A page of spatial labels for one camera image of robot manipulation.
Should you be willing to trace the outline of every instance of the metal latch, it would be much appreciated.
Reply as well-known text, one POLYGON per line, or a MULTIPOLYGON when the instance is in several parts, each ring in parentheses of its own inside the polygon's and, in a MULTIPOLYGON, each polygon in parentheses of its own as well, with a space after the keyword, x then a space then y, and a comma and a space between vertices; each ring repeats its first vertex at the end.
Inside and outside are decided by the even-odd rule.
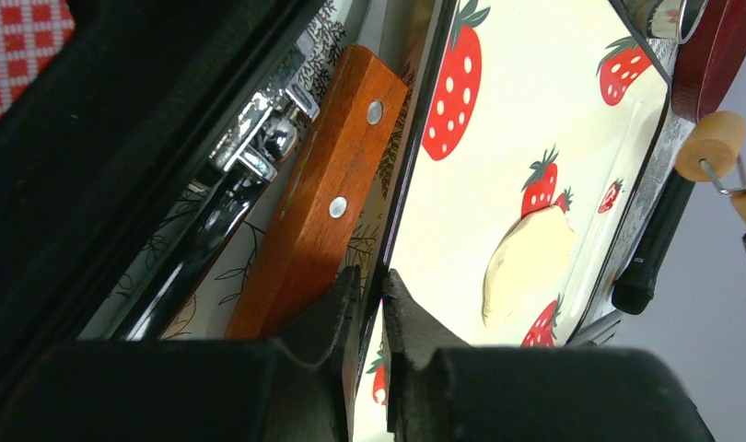
POLYGON ((313 40, 303 32, 267 86, 253 95, 210 153, 215 170, 225 173, 242 165, 260 180, 275 178, 276 163, 297 145, 298 115, 311 121, 319 115, 319 104, 297 82, 297 73, 313 50, 313 40))

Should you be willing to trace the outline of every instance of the strawberry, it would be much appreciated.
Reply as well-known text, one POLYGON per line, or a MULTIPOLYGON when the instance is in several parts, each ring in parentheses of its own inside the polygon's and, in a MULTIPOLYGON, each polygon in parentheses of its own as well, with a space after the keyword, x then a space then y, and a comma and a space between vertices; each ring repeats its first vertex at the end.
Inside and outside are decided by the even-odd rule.
POLYGON ((522 186, 525 195, 522 197, 522 217, 549 207, 554 195, 554 186, 557 183, 557 152, 544 150, 541 161, 534 161, 530 165, 533 170, 530 177, 522 186))
POLYGON ((435 161, 449 156, 465 134, 482 83, 482 46, 473 30, 490 13, 470 0, 455 14, 427 116, 422 147, 435 161))
POLYGON ((616 106, 623 100, 625 92, 652 65, 644 49, 633 37, 623 37, 610 44, 609 53, 600 61, 600 93, 610 106, 616 106))
POLYGON ((559 295, 555 301, 549 303, 539 318, 533 322, 528 334, 522 341, 522 347, 554 347, 554 328, 557 327, 555 320, 560 315, 560 306, 563 298, 559 295))
POLYGON ((609 190, 603 195, 603 200, 600 201, 598 207, 598 213, 602 214, 608 212, 614 207, 614 202, 617 201, 617 197, 623 192, 623 180, 616 180, 609 186, 609 190))
POLYGON ((375 373, 373 377, 373 401, 381 405, 387 404, 387 374, 384 371, 384 351, 379 348, 376 353, 379 357, 370 364, 370 369, 366 372, 369 375, 375 373))
POLYGON ((556 200, 554 200, 553 205, 560 206, 560 208, 563 209, 563 213, 568 212, 571 210, 572 196, 574 196, 574 194, 571 193, 571 188, 569 187, 568 189, 565 189, 556 200))

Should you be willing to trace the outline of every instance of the knife handle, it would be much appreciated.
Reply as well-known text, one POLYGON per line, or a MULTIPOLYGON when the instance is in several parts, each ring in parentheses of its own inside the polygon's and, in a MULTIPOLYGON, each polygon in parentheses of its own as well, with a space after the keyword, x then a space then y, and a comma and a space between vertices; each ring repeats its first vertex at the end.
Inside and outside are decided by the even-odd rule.
POLYGON ((227 338, 272 336, 330 288, 405 93, 406 85, 370 50, 353 45, 344 51, 227 338))

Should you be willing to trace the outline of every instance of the white wall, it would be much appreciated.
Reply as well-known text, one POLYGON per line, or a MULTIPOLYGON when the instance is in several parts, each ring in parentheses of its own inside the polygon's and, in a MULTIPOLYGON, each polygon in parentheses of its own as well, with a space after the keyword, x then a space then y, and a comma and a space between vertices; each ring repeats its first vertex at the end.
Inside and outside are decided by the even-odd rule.
MULTIPOLYGON (((746 116, 746 60, 721 109, 746 116)), ((746 146, 742 151, 746 166, 746 146)), ((738 183, 738 175, 726 180, 738 183)), ((746 228, 727 197, 698 184, 661 268, 656 298, 616 346, 671 367, 718 441, 746 442, 746 228)))

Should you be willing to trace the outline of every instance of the black foam padding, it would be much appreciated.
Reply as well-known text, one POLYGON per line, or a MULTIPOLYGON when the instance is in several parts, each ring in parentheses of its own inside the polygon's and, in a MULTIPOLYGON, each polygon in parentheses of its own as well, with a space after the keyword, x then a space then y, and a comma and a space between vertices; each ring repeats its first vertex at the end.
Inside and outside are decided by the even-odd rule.
POLYGON ((359 296, 346 267, 277 338, 58 345, 8 398, 0 440, 349 442, 359 296))
POLYGON ((0 389, 72 338, 321 0, 82 0, 0 120, 0 389))
POLYGON ((713 441, 680 382, 641 351, 472 348, 384 281, 387 426, 408 441, 713 441))

